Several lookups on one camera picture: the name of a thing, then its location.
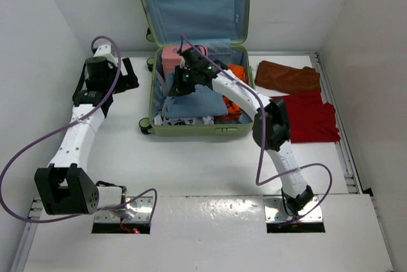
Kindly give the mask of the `red shirt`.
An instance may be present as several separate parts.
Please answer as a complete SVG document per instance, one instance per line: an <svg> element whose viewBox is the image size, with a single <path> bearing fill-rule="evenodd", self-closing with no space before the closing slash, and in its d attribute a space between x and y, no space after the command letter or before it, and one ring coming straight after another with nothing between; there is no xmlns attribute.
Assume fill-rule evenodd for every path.
<svg viewBox="0 0 407 272"><path fill-rule="evenodd" d="M292 143L338 142L335 108L319 92L283 95L291 124Z"/></svg>

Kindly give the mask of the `light blue jeans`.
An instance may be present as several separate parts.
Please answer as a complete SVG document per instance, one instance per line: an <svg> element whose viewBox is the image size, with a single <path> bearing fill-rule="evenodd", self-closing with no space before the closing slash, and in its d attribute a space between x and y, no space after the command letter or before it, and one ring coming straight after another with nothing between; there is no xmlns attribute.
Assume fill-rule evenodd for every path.
<svg viewBox="0 0 407 272"><path fill-rule="evenodd" d="M163 103L162 114L167 118L224 116L228 114L228 108L220 93L196 85L193 93L168 96Z"/></svg>

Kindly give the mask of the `brown towel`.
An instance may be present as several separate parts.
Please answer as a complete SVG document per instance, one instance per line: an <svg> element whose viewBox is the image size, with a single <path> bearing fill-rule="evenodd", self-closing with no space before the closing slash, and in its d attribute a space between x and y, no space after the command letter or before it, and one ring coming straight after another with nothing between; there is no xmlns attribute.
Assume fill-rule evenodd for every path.
<svg viewBox="0 0 407 272"><path fill-rule="evenodd" d="M311 67L294 67L268 62L259 63L256 86L286 94L321 92L320 74Z"/></svg>

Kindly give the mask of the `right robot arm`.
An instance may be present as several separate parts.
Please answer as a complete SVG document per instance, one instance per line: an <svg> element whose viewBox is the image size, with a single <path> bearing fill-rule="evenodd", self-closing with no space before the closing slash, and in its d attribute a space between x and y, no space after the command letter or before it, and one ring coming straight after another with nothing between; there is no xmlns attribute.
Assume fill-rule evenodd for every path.
<svg viewBox="0 0 407 272"><path fill-rule="evenodd" d="M239 79L220 60L212 61L197 47L178 49L181 63L176 66L169 96L191 94L197 85L220 93L236 103L252 120L252 137L261 155L268 154L282 182L282 201L286 214L297 217L312 201L312 188L303 178L291 147L290 121L282 99L258 93Z"/></svg>

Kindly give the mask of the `light green suitcase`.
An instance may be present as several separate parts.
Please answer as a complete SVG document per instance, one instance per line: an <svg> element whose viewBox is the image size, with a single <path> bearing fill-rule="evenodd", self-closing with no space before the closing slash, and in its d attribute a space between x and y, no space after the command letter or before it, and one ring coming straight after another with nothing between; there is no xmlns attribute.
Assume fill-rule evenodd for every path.
<svg viewBox="0 0 407 272"><path fill-rule="evenodd" d="M249 86L254 86L247 50L242 43L247 39L250 0L141 0L149 29L147 40L158 50L148 59L152 73L149 90L149 113L139 122L144 134L157 136L246 135L252 121L246 113L238 120L216 121L213 125L157 126L153 118L162 114L169 90L169 81L163 77L162 51L169 45L181 43L185 35L193 43L207 49L212 60L244 66Z"/></svg>

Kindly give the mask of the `newspaper print white cloth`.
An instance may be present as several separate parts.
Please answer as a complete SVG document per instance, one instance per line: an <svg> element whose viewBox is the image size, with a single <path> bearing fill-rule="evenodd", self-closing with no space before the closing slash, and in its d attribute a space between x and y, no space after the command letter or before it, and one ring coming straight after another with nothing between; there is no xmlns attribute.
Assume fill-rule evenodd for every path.
<svg viewBox="0 0 407 272"><path fill-rule="evenodd" d="M213 125L214 118L211 116L200 118L167 118L159 114L153 118L157 126L183 126L183 125Z"/></svg>

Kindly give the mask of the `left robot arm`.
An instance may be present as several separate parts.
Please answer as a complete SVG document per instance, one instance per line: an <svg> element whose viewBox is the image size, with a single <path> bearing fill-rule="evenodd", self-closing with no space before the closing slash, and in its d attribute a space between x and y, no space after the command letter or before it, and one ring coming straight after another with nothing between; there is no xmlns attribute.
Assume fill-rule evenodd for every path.
<svg viewBox="0 0 407 272"><path fill-rule="evenodd" d="M123 59L126 74L107 57L85 60L72 96L72 127L46 168L34 175L45 211L49 215L94 214L97 209L123 203L125 186L94 182L86 166L97 130L105 120L115 93L139 86L128 58Z"/></svg>

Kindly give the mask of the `orange black patterned blanket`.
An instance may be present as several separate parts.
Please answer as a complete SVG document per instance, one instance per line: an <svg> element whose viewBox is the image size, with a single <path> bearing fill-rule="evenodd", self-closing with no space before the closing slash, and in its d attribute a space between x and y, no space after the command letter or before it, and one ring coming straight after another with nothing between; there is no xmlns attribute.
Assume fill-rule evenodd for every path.
<svg viewBox="0 0 407 272"><path fill-rule="evenodd" d="M236 65L236 64L229 64L228 69L231 70L232 73L241 81L243 81L245 84L249 84L249 78L247 77L246 74L246 69L244 66L241 65ZM234 103L232 100L230 100L227 97L223 97L223 102L225 106L227 107L228 113L221 115L221 116L216 116L215 120L216 121L232 121L232 120L238 120L241 115L242 115L242 110L241 108Z"/></svg>

